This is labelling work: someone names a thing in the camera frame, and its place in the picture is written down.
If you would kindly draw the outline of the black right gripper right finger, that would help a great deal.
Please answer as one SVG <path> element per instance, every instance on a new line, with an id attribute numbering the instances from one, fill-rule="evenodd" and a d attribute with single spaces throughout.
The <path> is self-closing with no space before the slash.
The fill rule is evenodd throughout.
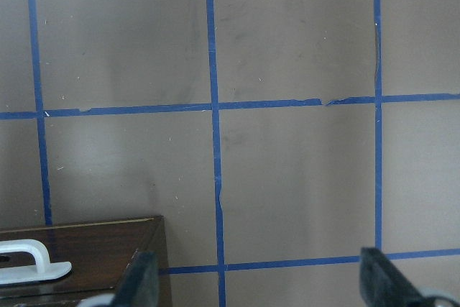
<path id="1" fill-rule="evenodd" d="M 434 290 L 416 288 L 377 248 L 363 247 L 359 292 L 366 306 L 458 306 L 459 301 Z"/>

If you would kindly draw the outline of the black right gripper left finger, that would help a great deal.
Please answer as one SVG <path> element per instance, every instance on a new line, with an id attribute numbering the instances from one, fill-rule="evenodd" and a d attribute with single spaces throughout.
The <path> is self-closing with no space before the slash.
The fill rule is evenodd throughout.
<path id="1" fill-rule="evenodd" d="M 158 303 L 157 255 L 154 252 L 139 252 L 128 266 L 115 293 L 86 298 L 78 306 L 158 306 Z"/>

